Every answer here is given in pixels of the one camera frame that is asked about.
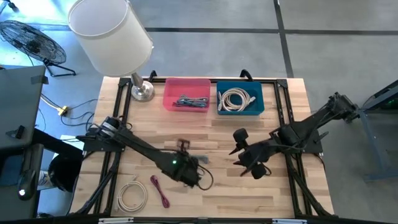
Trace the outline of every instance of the blue plastic container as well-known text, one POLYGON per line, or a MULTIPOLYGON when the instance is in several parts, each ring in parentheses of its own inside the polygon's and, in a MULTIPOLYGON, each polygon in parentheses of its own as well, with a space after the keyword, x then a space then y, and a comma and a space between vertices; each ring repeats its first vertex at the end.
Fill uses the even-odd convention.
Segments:
MULTIPOLYGON (((262 85, 259 82, 218 82, 217 83, 217 106, 216 110, 219 115, 260 115, 264 111, 264 100, 262 99, 262 85), (220 99, 218 98, 218 92, 223 94, 230 88, 241 88, 246 90, 250 97, 255 96, 254 100, 249 106, 247 106, 244 111, 226 111, 221 109, 218 111, 218 105, 220 99)), ((242 104, 242 99, 238 95, 231 96, 231 102, 236 105, 242 104)))

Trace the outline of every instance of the wooden tabletop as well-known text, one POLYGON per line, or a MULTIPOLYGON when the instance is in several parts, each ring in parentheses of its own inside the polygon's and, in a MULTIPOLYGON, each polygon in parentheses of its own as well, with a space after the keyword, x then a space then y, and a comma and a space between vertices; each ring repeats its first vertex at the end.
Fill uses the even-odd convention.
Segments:
MULTIPOLYGON (((304 81, 301 78, 290 78, 287 81, 295 120, 303 120, 310 115, 304 81)), ((118 78, 104 78, 95 111, 95 123, 101 124, 105 117, 112 115, 118 82, 118 78)), ((247 141, 251 144, 269 138, 268 133, 279 127, 272 85, 263 84, 265 111, 260 116, 218 115, 215 84, 211 85, 211 102, 207 113, 167 111, 162 105, 164 84, 159 83, 154 86, 155 97, 152 101, 147 103, 132 101, 130 104, 127 121, 132 124, 134 134, 159 148, 175 148, 176 140, 179 138, 190 140, 190 154, 209 157, 210 163, 203 166, 212 172, 215 182, 207 191, 202 191, 198 187, 193 189, 184 187, 183 183, 175 182, 163 175, 152 161, 127 148, 122 154, 115 194, 132 179, 134 174, 137 174, 139 175, 137 180, 142 182, 148 191, 148 201, 145 208, 138 213, 125 214, 113 209, 112 216, 293 217, 286 163, 282 154, 276 154, 269 159, 266 165, 272 170, 272 175, 259 180, 253 179, 250 173, 239 177, 243 168, 233 165, 237 155, 228 155, 235 147, 232 136, 235 130, 246 128, 249 133, 247 141), (170 201, 170 208, 162 206, 159 193, 150 182, 151 175, 159 178, 160 186, 170 201)), ((285 108, 283 92, 282 90, 280 92, 285 108)), ((126 90, 123 93, 119 114, 122 114, 125 96, 126 90)), ((103 157, 104 153, 96 152, 83 162, 71 212, 81 208, 98 185, 103 157)), ((314 155, 304 154, 303 164, 308 187, 324 208, 333 213, 322 163, 314 155)), ((201 184, 205 187, 209 182, 210 176, 206 175, 201 184)), ((101 211, 106 204, 108 187, 104 193, 101 211)), ((300 190, 298 197, 300 208, 304 211, 300 190)), ((132 187, 126 191, 123 200, 128 205, 134 205, 141 201, 141 193, 132 187)))

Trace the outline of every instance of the coiled white cable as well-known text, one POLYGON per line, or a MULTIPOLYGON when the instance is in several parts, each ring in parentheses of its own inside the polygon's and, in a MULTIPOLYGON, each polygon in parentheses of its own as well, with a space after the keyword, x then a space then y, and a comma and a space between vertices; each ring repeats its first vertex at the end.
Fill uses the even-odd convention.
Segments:
POLYGON ((124 185, 121 189, 120 189, 120 191, 119 191, 119 193, 118 193, 118 197, 117 197, 117 206, 118 206, 118 209, 120 209, 120 210, 122 210, 123 212, 125 212, 125 213, 134 213, 134 212, 139 212, 139 211, 141 211, 144 207, 145 207, 145 205, 146 205, 146 203, 147 203, 147 200, 148 200, 148 193, 147 193, 147 189, 145 188, 145 186, 142 184, 142 183, 140 183, 140 182, 138 182, 138 181, 136 181, 136 179, 137 179, 137 176, 135 175, 133 178, 132 178, 132 181, 130 181, 130 182, 128 182, 126 185, 124 185), (142 190, 142 193, 143 193, 143 196, 144 196, 144 199, 142 200, 142 202, 138 205, 138 206, 136 206, 136 207, 128 207, 124 202, 123 202, 123 194, 125 193, 125 191, 129 188, 129 187, 131 187, 131 186, 138 186, 139 188, 141 188, 141 190, 142 190))
POLYGON ((218 111, 222 109, 226 111, 244 111, 244 109, 249 106, 251 102, 253 102, 256 97, 250 97, 249 93, 241 88, 230 88, 225 91, 222 95, 221 92, 218 92, 218 99, 220 103, 218 104, 218 111), (235 105, 231 102, 231 96, 238 95, 242 99, 241 105, 235 105))

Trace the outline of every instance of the lamp base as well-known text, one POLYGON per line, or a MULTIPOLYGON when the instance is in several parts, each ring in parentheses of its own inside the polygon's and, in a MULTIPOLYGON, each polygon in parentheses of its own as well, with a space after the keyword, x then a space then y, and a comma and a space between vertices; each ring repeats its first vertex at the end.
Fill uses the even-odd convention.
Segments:
POLYGON ((131 87, 131 96, 138 102, 148 102, 153 99, 154 95, 154 86, 148 81, 143 81, 141 87, 134 85, 131 87))

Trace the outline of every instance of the red cable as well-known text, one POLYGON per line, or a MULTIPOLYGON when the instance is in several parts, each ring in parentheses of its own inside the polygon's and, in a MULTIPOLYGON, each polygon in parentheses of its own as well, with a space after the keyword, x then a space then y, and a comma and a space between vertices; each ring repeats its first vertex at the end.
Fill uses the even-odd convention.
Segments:
POLYGON ((159 181, 158 181, 157 177, 155 175, 152 175, 150 177, 150 181, 155 185, 157 191, 159 191, 160 196, 162 197, 163 207, 169 208, 170 207, 170 202, 169 202, 169 200, 167 200, 166 196, 163 194, 162 189, 160 189, 160 184, 159 184, 159 181))

